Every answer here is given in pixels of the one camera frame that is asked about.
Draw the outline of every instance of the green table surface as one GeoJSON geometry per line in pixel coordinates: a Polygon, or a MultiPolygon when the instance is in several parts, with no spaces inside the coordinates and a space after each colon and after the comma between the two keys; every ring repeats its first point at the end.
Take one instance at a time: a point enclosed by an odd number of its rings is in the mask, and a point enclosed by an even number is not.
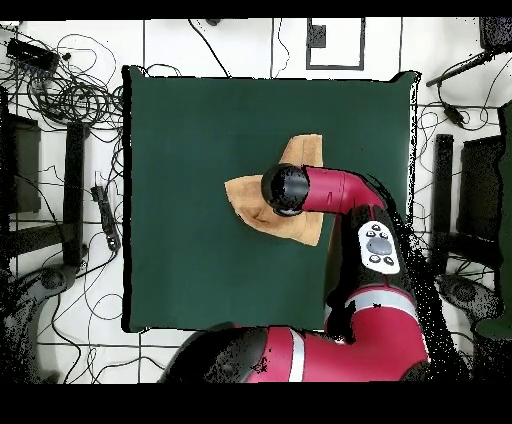
{"type": "Polygon", "coordinates": [[[236,216],[224,182],[263,174],[292,136],[317,133],[324,166],[375,175],[405,216],[416,77],[149,78],[130,68],[129,330],[322,328],[333,217],[316,247],[273,237],[236,216]]]}

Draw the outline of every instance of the tan cloth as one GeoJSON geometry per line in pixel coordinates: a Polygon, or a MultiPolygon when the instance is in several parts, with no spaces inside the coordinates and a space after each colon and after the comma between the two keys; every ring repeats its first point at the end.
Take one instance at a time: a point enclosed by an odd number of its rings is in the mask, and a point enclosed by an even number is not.
{"type": "MultiPolygon", "coordinates": [[[[293,137],[279,163],[323,166],[322,136],[311,134],[293,137]]],[[[258,231],[316,246],[322,231],[323,213],[303,212],[293,217],[276,215],[261,194],[261,177],[252,175],[224,183],[228,200],[236,214],[258,231]]]]}

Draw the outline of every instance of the gray button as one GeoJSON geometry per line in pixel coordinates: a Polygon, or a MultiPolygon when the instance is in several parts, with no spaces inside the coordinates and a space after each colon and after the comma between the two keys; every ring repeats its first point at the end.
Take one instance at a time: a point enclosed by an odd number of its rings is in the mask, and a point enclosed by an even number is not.
{"type": "Polygon", "coordinates": [[[367,244],[366,248],[376,255],[390,255],[391,254],[391,243],[383,238],[372,238],[367,244]]]}

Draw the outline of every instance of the silver band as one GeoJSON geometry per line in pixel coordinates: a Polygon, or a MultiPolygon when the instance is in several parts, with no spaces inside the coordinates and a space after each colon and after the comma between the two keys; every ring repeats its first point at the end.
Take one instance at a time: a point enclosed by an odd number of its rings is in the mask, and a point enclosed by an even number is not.
{"type": "Polygon", "coordinates": [[[293,356],[292,366],[290,369],[290,377],[288,381],[290,383],[300,383],[304,375],[304,340],[296,331],[290,328],[293,339],[293,356]]]}
{"type": "Polygon", "coordinates": [[[418,317],[416,316],[416,309],[414,308],[412,302],[405,296],[393,291],[371,290],[362,292],[356,294],[353,297],[350,297],[346,301],[345,307],[347,307],[352,301],[355,301],[356,303],[356,312],[362,309],[374,308],[375,305],[380,305],[385,308],[400,309],[418,321],[418,317]]]}

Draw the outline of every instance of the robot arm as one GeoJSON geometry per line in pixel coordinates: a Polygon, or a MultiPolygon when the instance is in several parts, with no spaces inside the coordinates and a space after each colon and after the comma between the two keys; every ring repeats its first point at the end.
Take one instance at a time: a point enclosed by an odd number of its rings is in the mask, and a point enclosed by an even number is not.
{"type": "Polygon", "coordinates": [[[160,381],[396,381],[428,364],[392,221],[364,178],[280,164],[263,176],[262,194],[281,216],[337,215],[331,244],[342,263],[325,333],[234,325],[196,333],[160,381]]]}

